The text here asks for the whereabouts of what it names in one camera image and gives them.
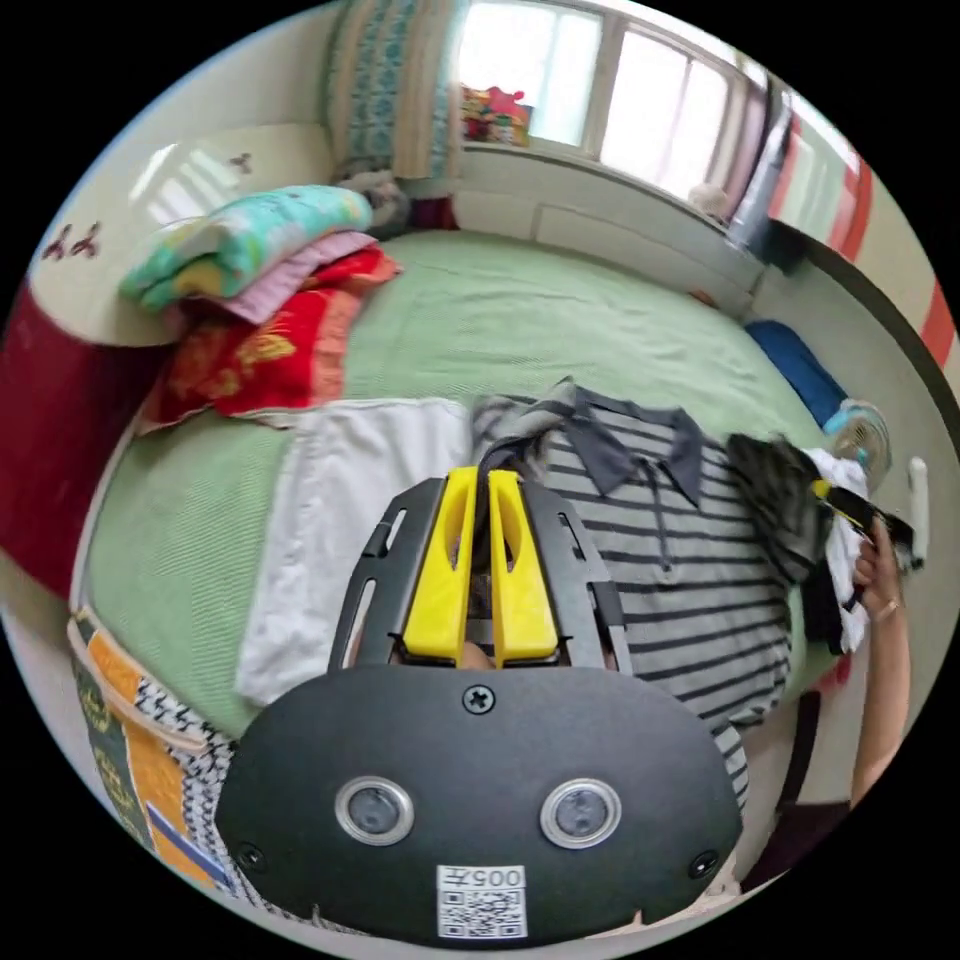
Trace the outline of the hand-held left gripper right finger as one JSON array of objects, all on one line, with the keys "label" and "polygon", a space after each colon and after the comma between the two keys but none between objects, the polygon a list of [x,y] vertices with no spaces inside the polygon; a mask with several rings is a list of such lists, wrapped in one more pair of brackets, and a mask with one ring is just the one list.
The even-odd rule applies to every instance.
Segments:
[{"label": "hand-held left gripper right finger", "polygon": [[498,667],[551,660],[558,633],[517,474],[488,474],[491,615]]}]

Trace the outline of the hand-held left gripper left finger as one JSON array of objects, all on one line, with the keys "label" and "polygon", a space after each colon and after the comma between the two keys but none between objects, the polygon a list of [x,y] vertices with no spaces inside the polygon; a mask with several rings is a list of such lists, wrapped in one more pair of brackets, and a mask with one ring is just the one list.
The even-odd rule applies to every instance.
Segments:
[{"label": "hand-held left gripper left finger", "polygon": [[402,633],[408,657],[459,665],[471,586],[478,471],[451,470],[433,509],[423,561]]}]

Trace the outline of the person's right hand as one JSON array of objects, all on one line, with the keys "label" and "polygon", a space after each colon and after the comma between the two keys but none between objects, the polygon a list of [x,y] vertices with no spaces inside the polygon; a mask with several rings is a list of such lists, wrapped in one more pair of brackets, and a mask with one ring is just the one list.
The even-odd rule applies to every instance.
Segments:
[{"label": "person's right hand", "polygon": [[861,541],[853,578],[870,625],[878,626],[900,611],[902,591],[896,556],[881,520],[874,522],[872,537]]}]

